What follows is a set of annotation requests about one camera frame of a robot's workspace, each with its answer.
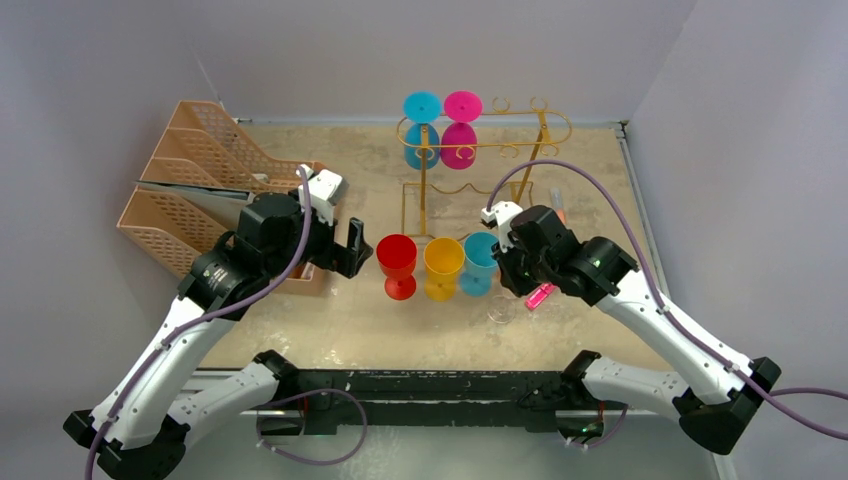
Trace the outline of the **red wine glass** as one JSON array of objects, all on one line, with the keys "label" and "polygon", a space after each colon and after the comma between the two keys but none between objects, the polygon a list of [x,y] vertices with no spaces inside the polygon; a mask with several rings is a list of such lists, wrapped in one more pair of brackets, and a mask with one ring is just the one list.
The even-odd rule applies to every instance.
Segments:
[{"label": "red wine glass", "polygon": [[403,234],[387,235],[378,243],[376,255],[386,277],[385,293],[397,301],[410,299],[417,288],[413,276],[418,257],[416,243]]}]

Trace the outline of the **clear wine glass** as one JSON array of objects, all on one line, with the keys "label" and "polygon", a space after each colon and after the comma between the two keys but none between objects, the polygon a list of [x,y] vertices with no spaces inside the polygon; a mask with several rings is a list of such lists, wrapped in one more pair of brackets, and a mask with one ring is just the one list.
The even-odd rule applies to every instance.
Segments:
[{"label": "clear wine glass", "polygon": [[509,324],[516,315],[516,300],[505,295],[495,295],[487,303],[486,315],[495,324]]}]

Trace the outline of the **yellow wine glass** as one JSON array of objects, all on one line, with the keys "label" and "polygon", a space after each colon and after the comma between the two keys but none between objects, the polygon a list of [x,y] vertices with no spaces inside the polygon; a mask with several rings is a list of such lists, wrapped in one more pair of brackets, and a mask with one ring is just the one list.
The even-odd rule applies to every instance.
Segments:
[{"label": "yellow wine glass", "polygon": [[435,238],[426,245],[423,260],[427,297],[439,302],[450,300],[456,293],[457,279],[465,262],[462,245],[452,238]]}]

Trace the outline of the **magenta wine glass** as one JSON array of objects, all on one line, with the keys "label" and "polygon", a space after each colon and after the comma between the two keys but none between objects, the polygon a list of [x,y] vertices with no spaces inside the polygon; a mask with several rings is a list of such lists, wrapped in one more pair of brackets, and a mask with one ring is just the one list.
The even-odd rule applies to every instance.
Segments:
[{"label": "magenta wine glass", "polygon": [[480,97],[471,91],[459,90],[444,101],[444,112],[452,123],[441,138],[441,160],[453,170],[464,170],[475,160],[477,135],[471,123],[483,113]]}]

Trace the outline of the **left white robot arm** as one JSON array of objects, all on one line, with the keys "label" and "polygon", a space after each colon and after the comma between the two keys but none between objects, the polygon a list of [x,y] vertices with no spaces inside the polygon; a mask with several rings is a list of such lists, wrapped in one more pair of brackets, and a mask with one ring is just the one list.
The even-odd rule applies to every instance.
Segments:
[{"label": "left white robot arm", "polygon": [[303,264],[355,277],[372,256],[365,227],[335,239],[332,203],[304,189],[265,193],[237,226],[198,256],[154,338],[96,407],[72,412],[65,432],[87,451],[84,475],[163,479],[188,449],[228,418],[255,407],[284,409],[307,398],[297,367],[267,350],[226,380],[189,397],[181,390],[206,354]]}]

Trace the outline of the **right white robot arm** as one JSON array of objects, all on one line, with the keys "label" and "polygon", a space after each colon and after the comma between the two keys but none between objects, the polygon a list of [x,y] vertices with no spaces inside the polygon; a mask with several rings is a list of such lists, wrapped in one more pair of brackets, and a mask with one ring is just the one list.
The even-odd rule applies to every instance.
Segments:
[{"label": "right white robot arm", "polygon": [[612,240],[580,241],[549,207],[501,201],[481,212],[497,232],[492,254],[500,283],[514,295],[544,283],[599,309],[635,333],[670,366],[662,372],[583,350],[562,374],[561,392],[576,407],[613,401],[676,422],[696,444],[727,455],[763,403],[781,369],[751,359],[707,332],[650,289],[636,260]]}]

